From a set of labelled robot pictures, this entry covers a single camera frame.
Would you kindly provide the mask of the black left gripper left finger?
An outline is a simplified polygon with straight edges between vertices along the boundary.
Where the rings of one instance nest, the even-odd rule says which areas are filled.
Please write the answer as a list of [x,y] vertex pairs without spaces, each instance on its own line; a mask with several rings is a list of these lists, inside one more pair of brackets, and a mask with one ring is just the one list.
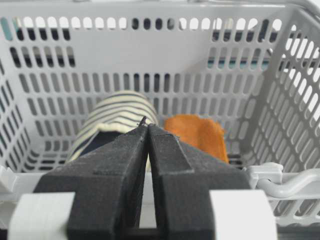
[[40,178],[35,193],[75,193],[69,240],[118,240],[139,227],[147,135],[139,126]]

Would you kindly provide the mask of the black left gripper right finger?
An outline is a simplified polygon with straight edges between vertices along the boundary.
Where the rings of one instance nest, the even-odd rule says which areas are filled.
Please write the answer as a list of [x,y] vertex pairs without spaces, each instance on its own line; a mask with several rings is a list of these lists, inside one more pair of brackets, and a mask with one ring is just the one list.
[[215,237],[210,190],[248,190],[245,173],[178,139],[148,126],[155,217],[167,240]]

